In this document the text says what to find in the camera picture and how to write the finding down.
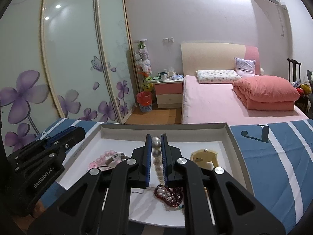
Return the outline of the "grey shallow cardboard tray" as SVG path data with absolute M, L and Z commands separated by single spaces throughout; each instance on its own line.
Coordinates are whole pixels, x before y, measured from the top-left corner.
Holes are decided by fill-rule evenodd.
M 89 164 L 104 152 L 114 150 L 131 156 L 134 149 L 144 146 L 146 136 L 161 139 L 163 172 L 167 183 L 176 183 L 174 164 L 179 157 L 190 159 L 197 150 L 217 152 L 219 166 L 231 174 L 243 187 L 253 193 L 246 163 L 226 123 L 218 124 L 173 124 L 130 125 L 95 124 L 85 139 L 75 145 L 63 162 L 65 171 L 57 183 L 65 190 L 74 185 L 89 169 Z M 150 181 L 146 189 L 133 188 L 130 195 L 129 220 L 166 228 L 183 228 L 183 210 L 167 206 L 156 198 L 153 190 L 159 180 L 154 165 L 151 165 Z

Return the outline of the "blue white striped tablecloth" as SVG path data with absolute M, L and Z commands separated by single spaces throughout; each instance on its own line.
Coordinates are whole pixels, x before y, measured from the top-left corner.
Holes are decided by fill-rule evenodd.
M 42 137 L 52 137 L 71 126 L 84 128 L 86 134 L 97 123 L 61 119 L 42 133 Z M 254 190 L 251 194 L 283 224 L 286 233 L 312 234 L 309 214 L 312 208 L 312 121 L 240 125 L 230 126 L 230 129 L 246 163 Z M 167 206 L 184 212 L 182 188 L 165 184 L 161 139 L 151 137 L 151 165 L 159 180 L 153 194 Z M 89 164 L 88 171 L 113 169 L 131 156 L 106 151 Z

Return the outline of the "bed with beige headboard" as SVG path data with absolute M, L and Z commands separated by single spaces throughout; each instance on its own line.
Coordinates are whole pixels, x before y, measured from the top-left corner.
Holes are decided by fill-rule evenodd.
M 233 91 L 231 84 L 198 83 L 198 70 L 228 70 L 235 68 L 235 58 L 255 60 L 255 72 L 260 72 L 257 47 L 232 43 L 183 43 L 183 110 L 184 124 L 227 123 L 249 125 L 305 120 L 299 109 L 293 111 L 248 110 Z

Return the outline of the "red mesh waste basket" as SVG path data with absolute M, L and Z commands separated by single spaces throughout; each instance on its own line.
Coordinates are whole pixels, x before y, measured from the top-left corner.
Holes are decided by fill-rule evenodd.
M 136 95 L 136 101 L 139 104 L 140 111 L 143 113 L 152 110 L 152 94 L 148 91 L 140 92 Z

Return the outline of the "pink bedside nightstand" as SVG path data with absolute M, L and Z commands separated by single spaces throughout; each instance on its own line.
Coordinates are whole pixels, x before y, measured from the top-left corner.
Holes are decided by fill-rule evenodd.
M 159 109 L 181 108 L 183 103 L 183 79 L 154 83 Z

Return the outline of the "folded coral pink quilt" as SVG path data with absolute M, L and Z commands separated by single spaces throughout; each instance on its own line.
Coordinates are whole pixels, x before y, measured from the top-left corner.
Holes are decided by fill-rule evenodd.
M 248 110 L 293 111 L 300 94 L 284 78 L 270 75 L 243 78 L 233 90 Z

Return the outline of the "white patterned pillow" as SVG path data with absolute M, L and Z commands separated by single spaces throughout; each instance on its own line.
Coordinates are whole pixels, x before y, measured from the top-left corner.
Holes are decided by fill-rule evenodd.
M 241 76 L 234 70 L 197 70 L 198 83 L 232 84 L 241 79 Z

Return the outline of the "sliding floral wardrobe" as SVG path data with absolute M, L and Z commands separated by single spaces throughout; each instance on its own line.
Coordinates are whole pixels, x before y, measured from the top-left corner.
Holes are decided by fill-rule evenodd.
M 135 107 L 125 0 L 11 0 L 1 12 L 6 154 L 56 120 L 124 123 Z

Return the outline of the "white mug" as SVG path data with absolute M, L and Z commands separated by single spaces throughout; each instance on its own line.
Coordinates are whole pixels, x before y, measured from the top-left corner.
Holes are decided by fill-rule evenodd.
M 161 79 L 161 81 L 165 81 L 167 79 L 167 72 L 161 72 L 160 73 L 160 79 Z

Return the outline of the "purple small pillow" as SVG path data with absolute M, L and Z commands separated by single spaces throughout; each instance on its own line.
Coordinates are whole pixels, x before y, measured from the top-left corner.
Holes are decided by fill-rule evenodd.
M 245 60 L 243 58 L 234 58 L 237 73 L 255 74 L 255 60 Z

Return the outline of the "hanging plush toy stack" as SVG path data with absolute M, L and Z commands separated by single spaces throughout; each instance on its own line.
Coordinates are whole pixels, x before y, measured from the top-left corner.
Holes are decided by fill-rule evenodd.
M 151 61 L 146 47 L 147 39 L 137 42 L 138 49 L 135 52 L 135 65 L 141 91 L 151 92 L 153 89 Z

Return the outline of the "dark wooden chair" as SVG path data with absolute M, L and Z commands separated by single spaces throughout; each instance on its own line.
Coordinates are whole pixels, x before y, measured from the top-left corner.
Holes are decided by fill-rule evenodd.
M 296 82 L 301 79 L 301 63 L 293 60 L 287 59 L 288 61 L 288 80 L 289 82 Z

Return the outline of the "wall power socket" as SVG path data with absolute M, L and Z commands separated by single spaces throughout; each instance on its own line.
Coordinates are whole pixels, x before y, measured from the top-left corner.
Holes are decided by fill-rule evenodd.
M 174 43 L 174 38 L 173 38 L 173 37 L 164 38 L 164 39 L 163 39 L 163 42 L 164 42 L 164 43 Z

